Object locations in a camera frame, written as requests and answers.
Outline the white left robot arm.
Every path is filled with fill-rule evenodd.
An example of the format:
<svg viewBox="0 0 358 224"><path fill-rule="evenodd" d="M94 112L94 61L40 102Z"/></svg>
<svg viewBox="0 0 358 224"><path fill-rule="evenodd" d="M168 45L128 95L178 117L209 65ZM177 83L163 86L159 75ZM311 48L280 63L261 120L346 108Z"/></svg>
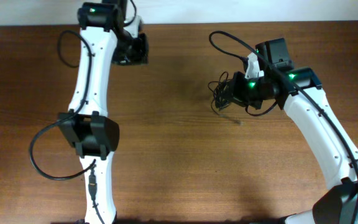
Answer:
<svg viewBox="0 0 358 224"><path fill-rule="evenodd" d="M108 117L112 65L145 65L149 45L143 21L127 19L128 1L86 2L77 12L81 55L75 92L59 128L75 149L83 168L86 213L82 223L115 223L112 160L119 144L119 125Z"/></svg>

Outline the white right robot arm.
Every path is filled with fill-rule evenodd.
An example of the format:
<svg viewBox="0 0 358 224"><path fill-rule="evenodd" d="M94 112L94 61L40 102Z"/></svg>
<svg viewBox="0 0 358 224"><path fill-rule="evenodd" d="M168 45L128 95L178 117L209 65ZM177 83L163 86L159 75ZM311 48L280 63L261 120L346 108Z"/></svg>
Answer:
<svg viewBox="0 0 358 224"><path fill-rule="evenodd" d="M312 209L278 223L358 223L358 148L336 118L318 76L310 67L294 67L285 39L257 44L241 60L244 71L222 84L221 99L257 110L273 100L306 139L328 189Z"/></svg>

